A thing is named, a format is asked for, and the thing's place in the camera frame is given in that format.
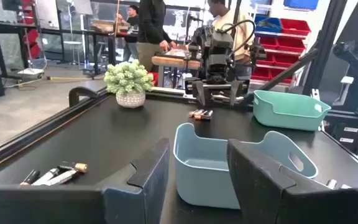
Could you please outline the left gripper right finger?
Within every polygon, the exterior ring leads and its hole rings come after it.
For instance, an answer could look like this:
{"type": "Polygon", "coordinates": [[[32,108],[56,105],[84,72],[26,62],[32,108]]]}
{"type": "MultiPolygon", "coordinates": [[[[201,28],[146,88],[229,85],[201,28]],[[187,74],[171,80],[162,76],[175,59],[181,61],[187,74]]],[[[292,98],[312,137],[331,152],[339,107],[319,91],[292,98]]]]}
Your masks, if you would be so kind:
{"type": "Polygon", "coordinates": [[[227,161],[245,223],[274,224],[282,192],[296,182],[280,171],[281,163],[230,139],[227,161]]]}

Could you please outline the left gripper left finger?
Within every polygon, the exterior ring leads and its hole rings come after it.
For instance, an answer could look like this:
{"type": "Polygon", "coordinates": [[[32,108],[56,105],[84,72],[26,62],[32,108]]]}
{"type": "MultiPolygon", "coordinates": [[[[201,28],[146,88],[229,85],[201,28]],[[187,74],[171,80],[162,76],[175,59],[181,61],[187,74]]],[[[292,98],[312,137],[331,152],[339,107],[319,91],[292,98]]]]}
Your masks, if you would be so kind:
{"type": "Polygon", "coordinates": [[[137,159],[103,179],[106,223],[159,224],[168,184],[169,139],[162,138],[137,159]]]}

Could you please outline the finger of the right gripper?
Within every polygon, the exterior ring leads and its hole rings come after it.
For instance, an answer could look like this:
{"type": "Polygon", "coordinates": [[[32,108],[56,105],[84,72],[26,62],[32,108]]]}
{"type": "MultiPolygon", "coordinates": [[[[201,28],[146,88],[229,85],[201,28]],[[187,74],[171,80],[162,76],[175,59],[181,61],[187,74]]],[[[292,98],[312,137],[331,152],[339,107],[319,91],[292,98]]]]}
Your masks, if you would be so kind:
{"type": "Polygon", "coordinates": [[[199,101],[201,106],[206,105],[206,94],[204,91],[204,84],[202,81],[195,81],[193,84],[193,89],[195,91],[195,98],[199,101]]]}
{"type": "Polygon", "coordinates": [[[243,81],[234,80],[231,82],[230,100],[229,104],[234,106],[236,98],[242,94],[243,81]]]}

